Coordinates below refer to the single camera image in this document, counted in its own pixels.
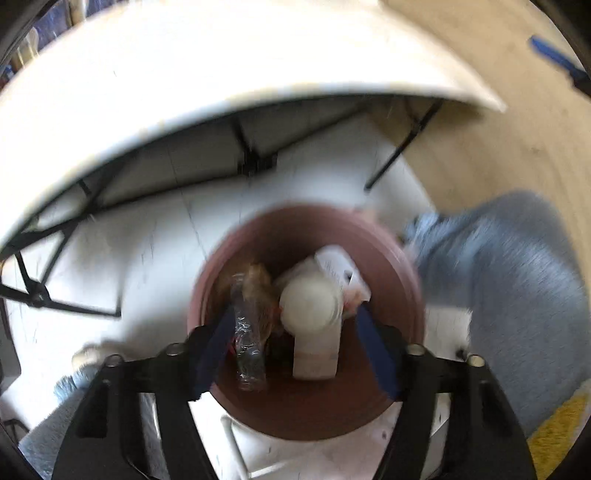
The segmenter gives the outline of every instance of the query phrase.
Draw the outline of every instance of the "plastic wrap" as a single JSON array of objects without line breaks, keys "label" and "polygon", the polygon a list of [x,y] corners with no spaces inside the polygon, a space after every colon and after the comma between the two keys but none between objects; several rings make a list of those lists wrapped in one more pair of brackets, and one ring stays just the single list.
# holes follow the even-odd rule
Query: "plastic wrap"
[{"label": "plastic wrap", "polygon": [[242,390],[264,390],[267,387],[267,375],[265,352],[259,331],[257,302],[252,296],[243,294],[245,274],[234,275],[233,280],[231,296],[236,320],[235,348],[238,382]]}]

